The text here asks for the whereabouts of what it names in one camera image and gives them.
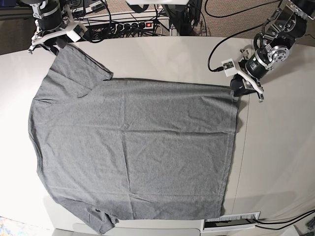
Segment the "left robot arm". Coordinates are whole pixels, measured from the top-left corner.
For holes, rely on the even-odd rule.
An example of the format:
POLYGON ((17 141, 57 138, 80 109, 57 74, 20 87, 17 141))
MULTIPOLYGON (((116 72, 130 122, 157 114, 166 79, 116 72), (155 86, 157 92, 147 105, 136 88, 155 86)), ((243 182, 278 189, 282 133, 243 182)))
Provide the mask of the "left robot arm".
POLYGON ((238 62, 240 72, 230 82, 233 95, 240 97, 255 92, 262 101, 263 95, 253 87, 248 78, 261 89, 260 80, 288 59, 291 47, 306 33, 307 20, 314 18, 313 0, 291 0, 283 9, 277 9, 263 24, 261 32, 254 37, 252 56, 238 62))

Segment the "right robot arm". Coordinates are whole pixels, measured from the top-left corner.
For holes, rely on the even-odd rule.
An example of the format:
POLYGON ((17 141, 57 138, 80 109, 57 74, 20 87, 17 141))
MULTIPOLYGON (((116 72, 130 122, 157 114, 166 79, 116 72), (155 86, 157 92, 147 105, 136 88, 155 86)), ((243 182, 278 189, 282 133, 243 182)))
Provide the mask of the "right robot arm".
POLYGON ((23 0, 33 11, 36 30, 31 38, 29 53, 41 47, 54 55, 58 55, 59 49, 55 47, 58 36, 56 33, 65 29, 63 22, 64 1, 59 0, 23 0))

